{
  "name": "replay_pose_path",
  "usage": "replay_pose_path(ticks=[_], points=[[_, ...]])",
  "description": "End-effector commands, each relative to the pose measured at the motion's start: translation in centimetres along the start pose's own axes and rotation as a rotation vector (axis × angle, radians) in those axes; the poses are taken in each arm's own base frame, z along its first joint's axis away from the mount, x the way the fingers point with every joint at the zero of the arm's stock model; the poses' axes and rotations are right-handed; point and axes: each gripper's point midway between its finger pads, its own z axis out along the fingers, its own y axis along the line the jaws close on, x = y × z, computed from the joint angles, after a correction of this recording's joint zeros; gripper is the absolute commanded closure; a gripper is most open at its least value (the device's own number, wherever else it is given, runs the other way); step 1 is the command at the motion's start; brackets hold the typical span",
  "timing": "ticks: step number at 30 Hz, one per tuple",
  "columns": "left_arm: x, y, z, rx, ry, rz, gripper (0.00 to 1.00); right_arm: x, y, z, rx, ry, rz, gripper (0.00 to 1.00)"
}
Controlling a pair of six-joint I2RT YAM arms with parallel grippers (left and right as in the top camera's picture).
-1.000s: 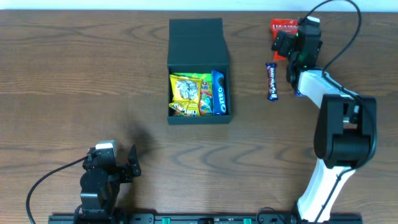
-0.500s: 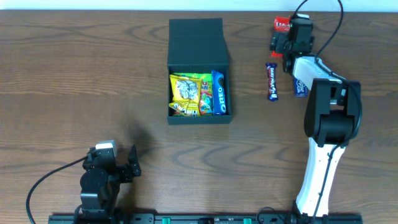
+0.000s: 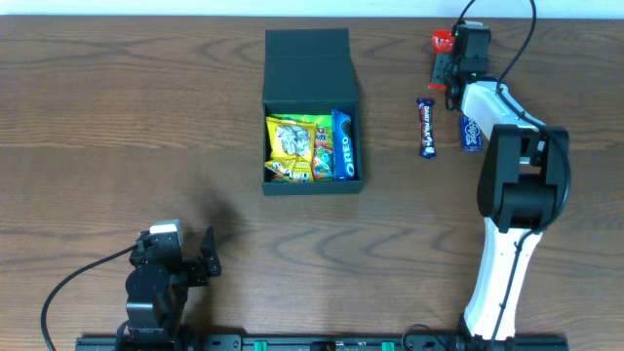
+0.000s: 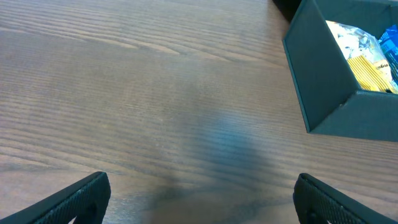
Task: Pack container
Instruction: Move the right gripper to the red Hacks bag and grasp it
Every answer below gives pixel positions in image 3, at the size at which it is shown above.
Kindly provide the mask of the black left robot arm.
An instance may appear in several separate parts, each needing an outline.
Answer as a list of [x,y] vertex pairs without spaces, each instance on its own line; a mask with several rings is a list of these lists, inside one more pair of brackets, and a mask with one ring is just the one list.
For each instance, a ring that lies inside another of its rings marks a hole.
[[208,228],[201,254],[183,257],[181,223],[158,221],[142,231],[132,249],[134,271],[125,283],[128,320],[116,332],[116,350],[201,350],[204,342],[181,324],[188,290],[221,274],[214,230]]

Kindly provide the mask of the blue Oreo pack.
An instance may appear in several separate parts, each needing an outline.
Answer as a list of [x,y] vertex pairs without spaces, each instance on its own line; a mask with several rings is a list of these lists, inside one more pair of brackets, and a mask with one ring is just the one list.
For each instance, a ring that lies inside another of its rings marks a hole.
[[333,178],[353,180],[356,175],[352,140],[352,119],[337,109],[331,111],[333,124]]

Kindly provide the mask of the red snack bag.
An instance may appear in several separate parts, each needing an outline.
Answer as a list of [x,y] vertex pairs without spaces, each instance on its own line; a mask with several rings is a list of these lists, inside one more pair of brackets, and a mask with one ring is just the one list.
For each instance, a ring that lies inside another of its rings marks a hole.
[[[449,29],[435,30],[432,35],[431,43],[435,56],[438,53],[452,53],[454,36]],[[428,88],[430,90],[444,90],[445,86],[432,86],[430,79]]]

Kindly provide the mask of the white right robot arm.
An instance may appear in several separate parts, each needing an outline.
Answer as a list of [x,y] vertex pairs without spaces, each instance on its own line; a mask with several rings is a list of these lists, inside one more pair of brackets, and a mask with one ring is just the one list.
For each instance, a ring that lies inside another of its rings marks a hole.
[[485,246],[473,295],[462,315],[469,346],[515,342],[515,314],[530,258],[566,206],[571,186],[568,132],[548,127],[489,73],[488,26],[459,20],[437,34],[433,80],[444,84],[447,110],[474,121],[488,141],[477,187]]

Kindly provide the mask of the yellow snack bag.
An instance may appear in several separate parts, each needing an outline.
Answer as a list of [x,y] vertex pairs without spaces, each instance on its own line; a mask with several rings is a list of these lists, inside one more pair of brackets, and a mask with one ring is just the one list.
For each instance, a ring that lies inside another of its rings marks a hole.
[[286,182],[313,182],[316,125],[267,117],[266,127],[271,151],[264,167]]

